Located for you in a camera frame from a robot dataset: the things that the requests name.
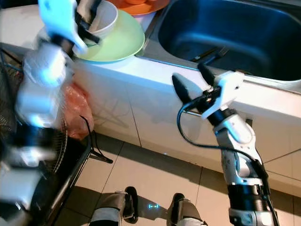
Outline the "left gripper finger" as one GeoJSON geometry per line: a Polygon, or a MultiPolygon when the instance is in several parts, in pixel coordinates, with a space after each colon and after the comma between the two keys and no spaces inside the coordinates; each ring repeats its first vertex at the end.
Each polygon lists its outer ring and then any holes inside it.
{"type": "Polygon", "coordinates": [[[90,22],[92,2],[92,0],[78,0],[78,13],[81,15],[83,21],[90,22]]]}

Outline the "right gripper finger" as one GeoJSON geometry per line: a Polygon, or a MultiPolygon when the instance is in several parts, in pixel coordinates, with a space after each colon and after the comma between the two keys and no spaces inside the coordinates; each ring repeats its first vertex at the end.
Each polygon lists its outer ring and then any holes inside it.
{"type": "Polygon", "coordinates": [[[190,103],[198,97],[198,93],[196,92],[198,87],[185,76],[181,74],[172,74],[172,84],[175,93],[182,104],[190,103]]]}
{"type": "Polygon", "coordinates": [[[215,75],[204,63],[198,63],[198,71],[200,71],[204,81],[211,87],[214,87],[215,75]]]}

